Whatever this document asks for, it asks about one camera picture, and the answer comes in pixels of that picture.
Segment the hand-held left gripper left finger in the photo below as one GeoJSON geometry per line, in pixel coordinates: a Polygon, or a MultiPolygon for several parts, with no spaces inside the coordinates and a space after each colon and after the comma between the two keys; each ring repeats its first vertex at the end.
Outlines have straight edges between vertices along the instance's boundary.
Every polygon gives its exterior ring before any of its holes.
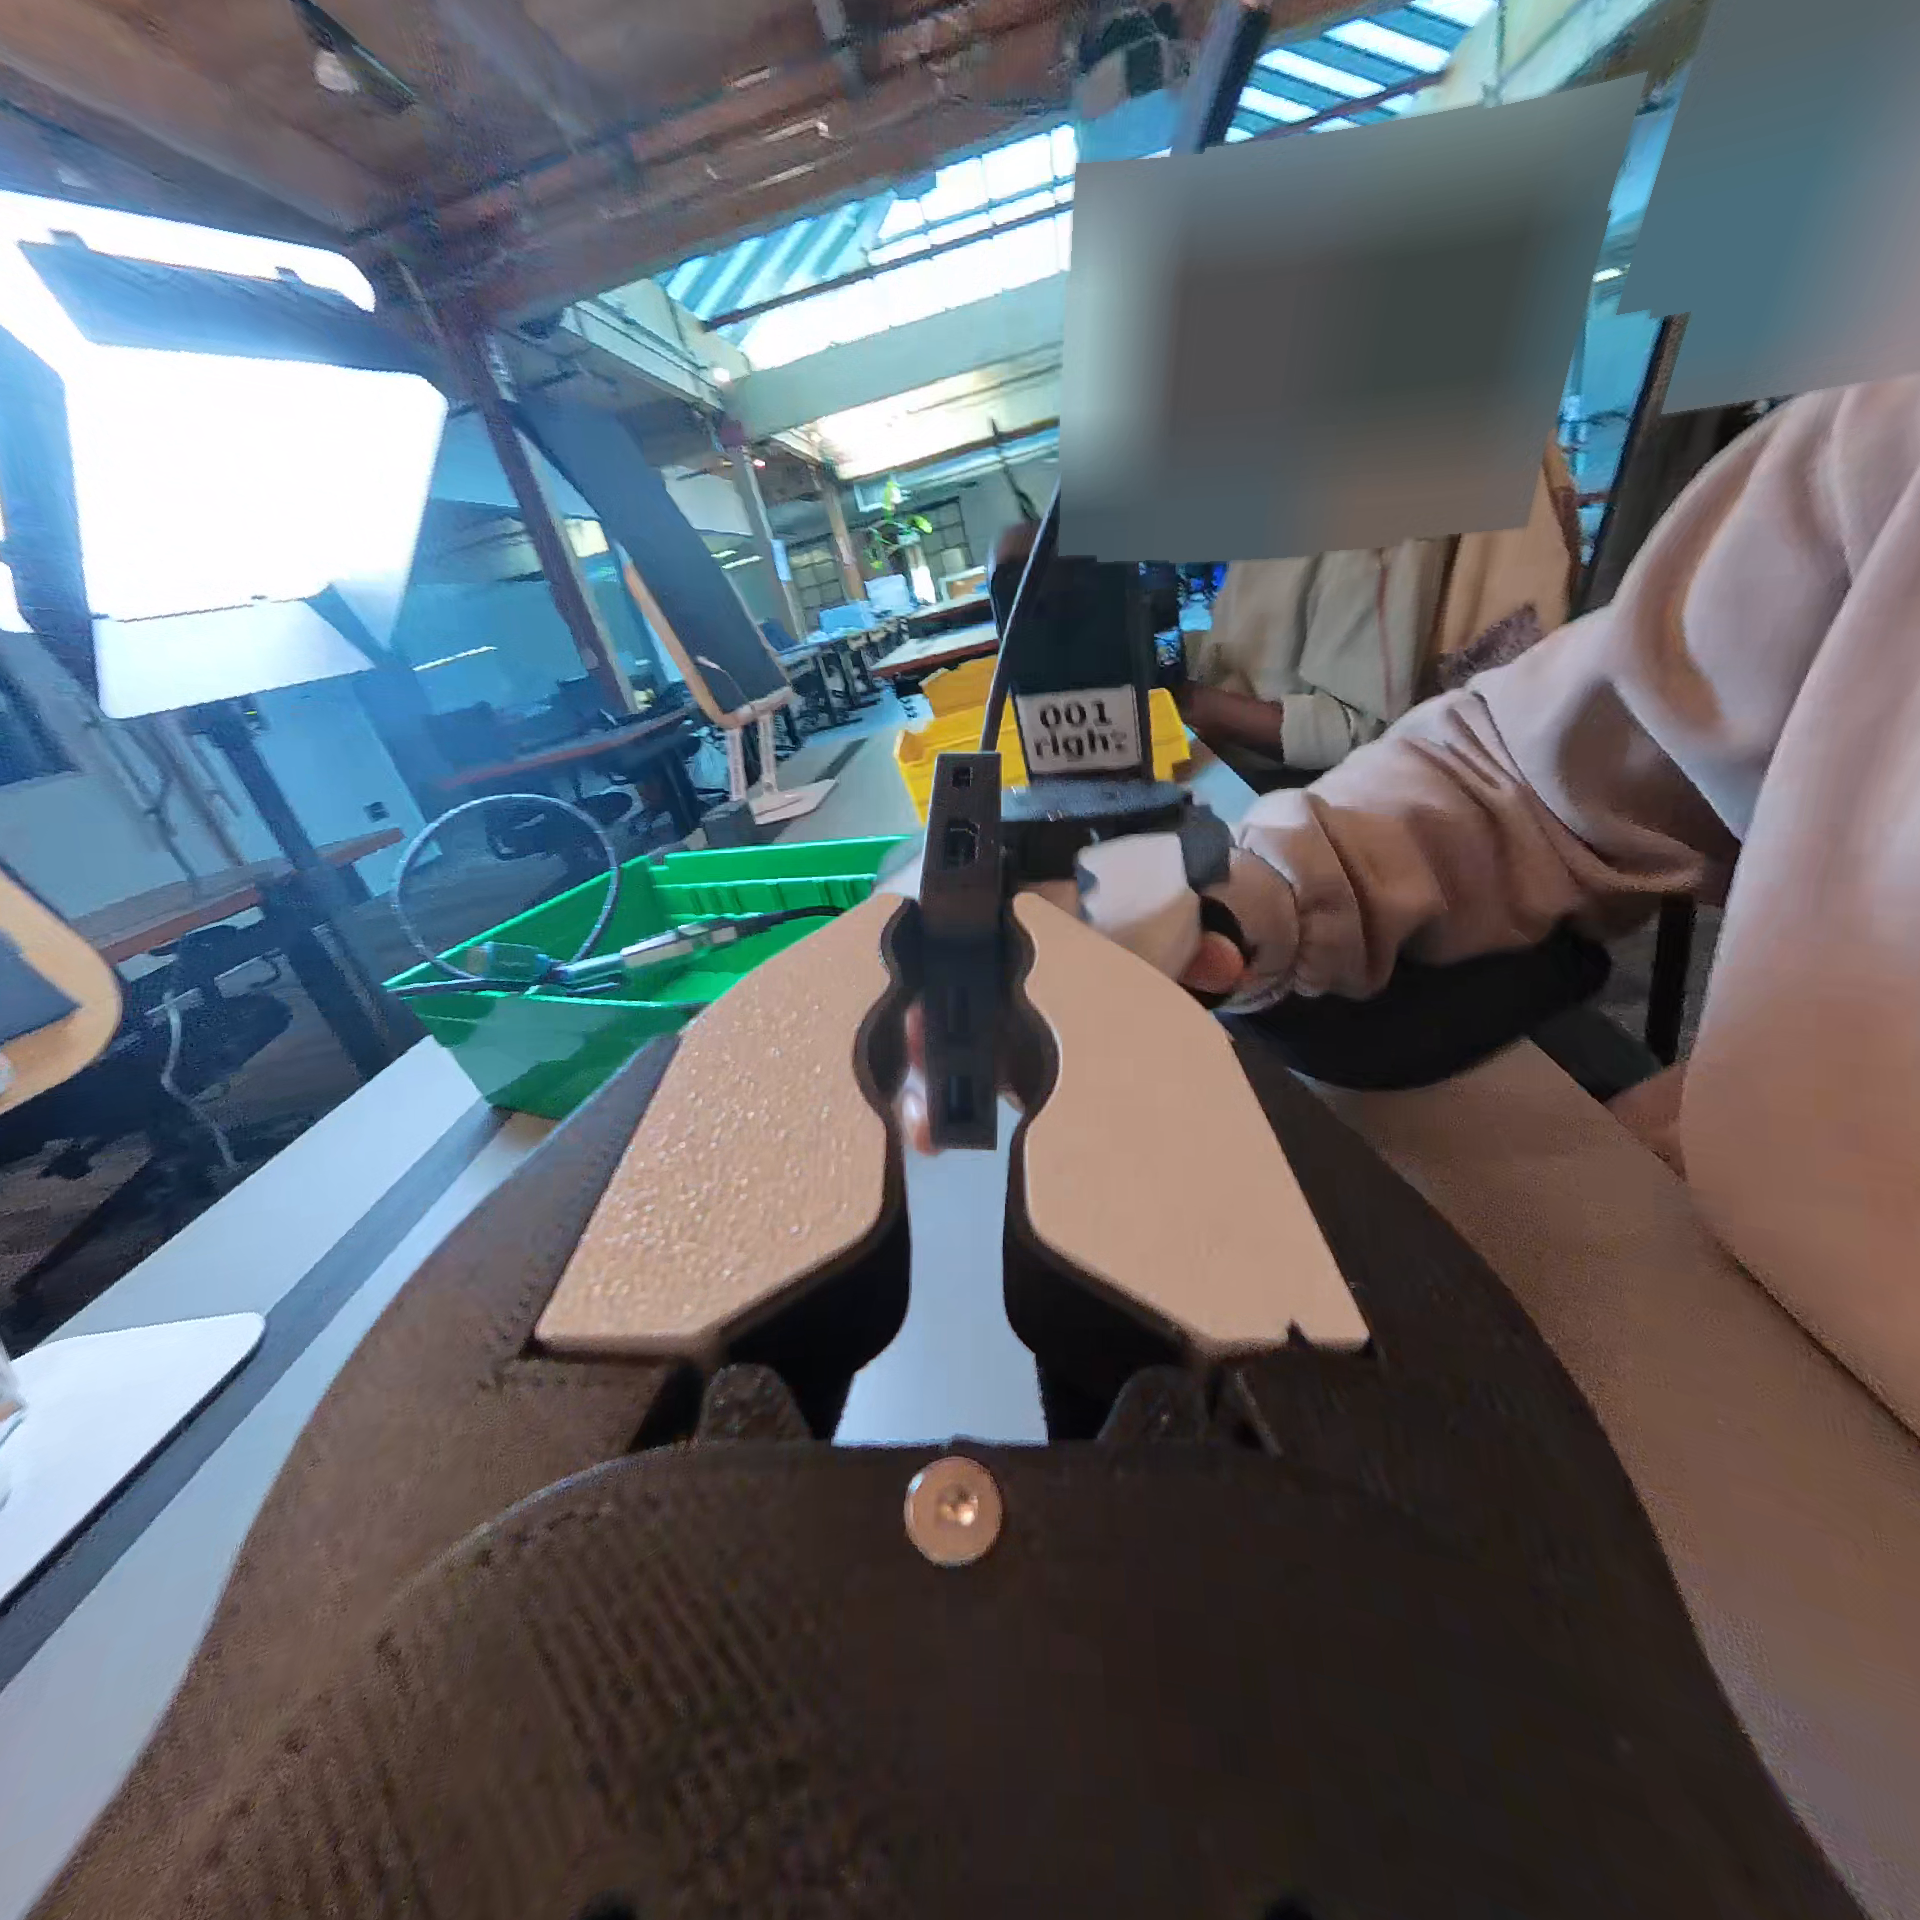
{"type": "Polygon", "coordinates": [[[910,902],[877,893],[684,1029],[540,1313],[543,1354],[759,1365],[837,1432],[910,1298],[890,1104],[910,944],[910,902]]]}

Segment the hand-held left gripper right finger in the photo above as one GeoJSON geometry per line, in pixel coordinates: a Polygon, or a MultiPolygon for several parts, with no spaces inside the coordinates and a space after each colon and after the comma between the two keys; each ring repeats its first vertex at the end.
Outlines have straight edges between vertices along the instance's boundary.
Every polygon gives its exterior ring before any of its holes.
{"type": "Polygon", "coordinates": [[[1021,893],[1004,1307],[1051,1438],[1126,1382],[1373,1333],[1224,1026],[1082,918],[1021,893]]]}

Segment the green plastic bin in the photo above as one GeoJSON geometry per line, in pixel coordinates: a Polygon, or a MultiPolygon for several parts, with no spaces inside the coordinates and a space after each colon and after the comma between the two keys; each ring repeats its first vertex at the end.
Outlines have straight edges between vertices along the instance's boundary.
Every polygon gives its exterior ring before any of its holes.
{"type": "Polygon", "coordinates": [[[901,844],[901,835],[850,835],[630,859],[590,957],[705,919],[780,915],[780,925],[652,964],[617,985],[567,991],[512,981],[459,988],[444,970],[414,964],[383,988],[453,1056],[488,1104],[561,1122],[645,1043],[679,1032],[741,978],[858,906],[901,844]]]}

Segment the yellow plastic bin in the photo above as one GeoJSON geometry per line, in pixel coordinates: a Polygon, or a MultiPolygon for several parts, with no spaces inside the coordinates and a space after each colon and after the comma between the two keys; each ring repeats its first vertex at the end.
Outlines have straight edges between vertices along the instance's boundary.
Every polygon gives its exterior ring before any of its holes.
{"type": "MultiPolygon", "coordinates": [[[[930,675],[922,686],[930,714],[900,733],[894,759],[917,817],[929,817],[935,774],[942,756],[979,748],[994,661],[979,657],[930,675]]],[[[1087,686],[1070,691],[1010,694],[994,739],[999,786],[1025,786],[1025,748],[1038,749],[1044,778],[1138,774],[1151,756],[1157,781],[1183,781],[1194,763],[1194,739],[1165,686],[1146,707],[1134,686],[1087,686]]]]}

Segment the green potted plant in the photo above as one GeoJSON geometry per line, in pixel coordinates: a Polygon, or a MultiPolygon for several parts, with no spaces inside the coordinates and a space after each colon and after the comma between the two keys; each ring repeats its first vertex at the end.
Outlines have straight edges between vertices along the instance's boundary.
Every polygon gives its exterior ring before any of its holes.
{"type": "Polygon", "coordinates": [[[930,518],[909,505],[900,479],[887,474],[878,491],[877,518],[861,531],[861,562],[867,576],[910,576],[913,572],[924,572],[930,536],[930,518]]]}

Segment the wooden desk with black legs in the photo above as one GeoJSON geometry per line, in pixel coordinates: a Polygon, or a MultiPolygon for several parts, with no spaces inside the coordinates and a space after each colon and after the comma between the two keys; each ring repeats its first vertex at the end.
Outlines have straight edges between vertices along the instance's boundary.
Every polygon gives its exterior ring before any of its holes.
{"type": "Polygon", "coordinates": [[[488,748],[479,761],[429,776],[426,792],[446,802],[506,792],[566,798],[560,781],[577,789],[597,774],[610,784],[636,786],[643,798],[661,798],[677,835],[690,835],[701,824],[697,789],[687,774],[695,720],[695,707],[669,707],[530,749],[488,748]]]}

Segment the black office chair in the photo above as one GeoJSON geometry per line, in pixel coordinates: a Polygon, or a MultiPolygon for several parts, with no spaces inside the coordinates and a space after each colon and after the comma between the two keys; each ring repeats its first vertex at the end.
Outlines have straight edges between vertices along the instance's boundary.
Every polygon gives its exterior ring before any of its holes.
{"type": "Polygon", "coordinates": [[[215,961],[240,961],[233,928],[202,928],[163,949],[161,970],[124,988],[106,1052],[61,1091],[3,1118],[3,1168],[37,1181],[93,1181],[109,1160],[133,1166],[45,1249],[3,1251],[3,1337],[28,1350],[112,1279],[284,1151],[305,1115],[223,1115],[233,1078],[292,1026],[270,991],[225,995],[215,961]]]}

